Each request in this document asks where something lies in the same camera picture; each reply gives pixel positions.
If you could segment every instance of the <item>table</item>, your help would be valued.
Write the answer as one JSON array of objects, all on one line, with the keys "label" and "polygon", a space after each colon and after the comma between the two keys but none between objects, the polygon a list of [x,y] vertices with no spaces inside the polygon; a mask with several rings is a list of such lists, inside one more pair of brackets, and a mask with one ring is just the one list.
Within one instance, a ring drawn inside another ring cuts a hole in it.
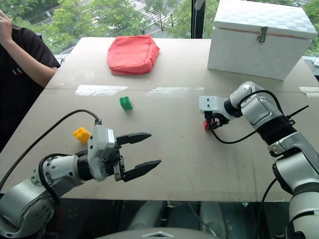
[{"label": "table", "polygon": [[[153,71],[141,76],[113,76],[106,64],[113,38],[82,38],[67,61],[52,78],[0,155],[3,176],[21,153],[58,119],[82,108],[96,113],[115,135],[145,131],[152,137],[121,149],[126,169],[148,160],[162,163],[133,181],[89,181],[67,193],[68,198],[121,200],[260,201],[274,178],[273,160],[266,144],[254,135],[238,144],[219,143],[203,130],[198,98],[227,97],[242,82],[253,81],[273,91],[285,113],[310,105],[296,115],[296,129],[319,149],[314,130],[319,120],[319,100],[307,98],[299,86],[318,82],[301,59],[285,81],[207,70],[209,39],[155,39],[160,54]],[[104,95],[80,96],[79,85],[124,86]],[[122,110],[119,97],[129,96],[134,109]],[[4,191],[30,175],[40,159],[50,153],[73,154],[86,149],[72,132],[83,126],[92,131],[94,120],[79,113],[67,119],[44,138],[18,165]],[[240,118],[217,130],[233,141],[253,129]],[[269,201],[287,201],[291,196],[275,185]]]}]

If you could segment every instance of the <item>red pouch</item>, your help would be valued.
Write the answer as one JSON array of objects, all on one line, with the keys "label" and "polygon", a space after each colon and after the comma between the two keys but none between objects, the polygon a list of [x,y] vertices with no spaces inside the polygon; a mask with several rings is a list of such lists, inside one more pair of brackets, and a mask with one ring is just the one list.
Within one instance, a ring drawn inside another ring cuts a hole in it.
[{"label": "red pouch", "polygon": [[107,61],[115,75],[139,75],[152,70],[158,54],[159,48],[149,35],[118,36]]}]

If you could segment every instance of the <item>hand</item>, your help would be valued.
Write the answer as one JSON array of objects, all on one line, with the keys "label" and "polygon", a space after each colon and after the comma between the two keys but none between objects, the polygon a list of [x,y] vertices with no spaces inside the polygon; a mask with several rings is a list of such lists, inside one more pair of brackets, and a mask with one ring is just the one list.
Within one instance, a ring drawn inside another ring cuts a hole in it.
[{"label": "hand", "polygon": [[12,21],[0,10],[0,44],[4,47],[12,41]]}]

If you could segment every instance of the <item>metal latch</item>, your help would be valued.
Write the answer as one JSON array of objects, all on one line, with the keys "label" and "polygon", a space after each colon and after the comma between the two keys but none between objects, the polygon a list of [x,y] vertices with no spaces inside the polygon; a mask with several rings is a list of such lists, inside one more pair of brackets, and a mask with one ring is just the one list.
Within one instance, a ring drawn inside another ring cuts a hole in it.
[{"label": "metal latch", "polygon": [[259,43],[264,43],[266,41],[266,32],[268,30],[267,26],[263,26],[261,28],[261,34],[257,37],[257,41],[259,41]]}]

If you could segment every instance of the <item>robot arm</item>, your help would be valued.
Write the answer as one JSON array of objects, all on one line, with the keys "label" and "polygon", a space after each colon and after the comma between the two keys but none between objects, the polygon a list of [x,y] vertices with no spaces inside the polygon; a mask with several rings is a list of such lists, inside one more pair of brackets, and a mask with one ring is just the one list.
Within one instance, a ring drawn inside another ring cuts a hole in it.
[{"label": "robot arm", "polygon": [[115,138],[112,129],[96,124],[88,150],[68,156],[48,155],[30,177],[1,198],[0,235],[21,238],[36,233],[52,219],[58,199],[85,181],[95,179],[100,182],[114,175],[116,181],[127,182],[148,173],[160,160],[125,171],[120,148],[150,136],[149,133],[132,133]]},{"label": "robot arm", "polygon": [[244,116],[276,158],[273,172],[281,187],[293,197],[287,239],[316,239],[319,235],[319,154],[293,128],[280,106],[253,82],[243,83],[227,98],[202,96],[201,113],[210,129]]}]

